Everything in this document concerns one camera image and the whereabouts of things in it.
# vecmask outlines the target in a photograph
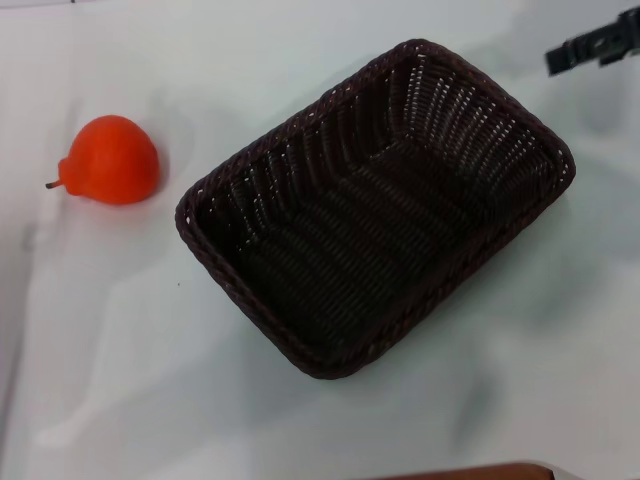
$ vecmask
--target wicker basket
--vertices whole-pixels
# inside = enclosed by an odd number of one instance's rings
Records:
[[[176,223],[282,353],[331,379],[404,337],[574,175],[491,79],[413,40],[197,182]]]

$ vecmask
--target black object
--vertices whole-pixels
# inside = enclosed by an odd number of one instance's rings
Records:
[[[592,60],[598,60],[604,67],[629,53],[640,53],[640,7],[621,13],[615,23],[567,40],[547,52],[549,76]]]
[[[412,40],[198,181],[176,224],[293,364],[338,378],[407,335],[574,175],[565,143],[489,77]]]

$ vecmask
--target orange plastic pear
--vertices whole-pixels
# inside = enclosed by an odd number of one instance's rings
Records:
[[[149,197],[160,181],[158,152],[149,136],[131,120],[117,115],[88,123],[58,163],[64,185],[81,195],[111,205],[135,203]]]

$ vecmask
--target rectangular basket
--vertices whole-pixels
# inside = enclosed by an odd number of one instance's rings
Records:
[[[176,223],[280,351],[332,379],[402,339],[574,175],[490,78],[412,40],[198,181]]]

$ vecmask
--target brown object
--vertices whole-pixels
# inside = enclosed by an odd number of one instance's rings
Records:
[[[554,480],[548,468],[531,464],[500,465],[454,472],[425,473],[387,480]]]
[[[331,379],[404,337],[574,175],[491,79],[413,40],[198,181],[176,223],[282,353]]]

